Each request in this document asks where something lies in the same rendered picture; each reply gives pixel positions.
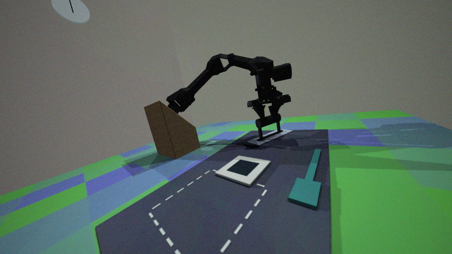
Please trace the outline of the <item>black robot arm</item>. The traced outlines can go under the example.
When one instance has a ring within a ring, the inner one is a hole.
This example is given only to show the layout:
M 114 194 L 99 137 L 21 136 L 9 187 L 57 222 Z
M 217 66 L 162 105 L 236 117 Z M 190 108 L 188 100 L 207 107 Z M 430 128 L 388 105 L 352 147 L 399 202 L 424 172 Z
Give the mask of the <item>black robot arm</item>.
M 227 59 L 229 64 L 223 67 L 221 59 Z M 181 88 L 175 93 L 167 97 L 168 107 L 177 114 L 185 111 L 195 100 L 194 95 L 200 88 L 213 76 L 221 72 L 227 71 L 230 67 L 236 66 L 251 71 L 250 75 L 255 75 L 256 85 L 271 83 L 270 78 L 274 82 L 292 78 L 292 66 L 290 63 L 274 66 L 273 60 L 266 57 L 247 58 L 231 54 L 218 54 L 211 57 L 208 61 L 206 69 L 194 79 L 187 88 Z M 180 105 L 178 105 L 177 103 Z

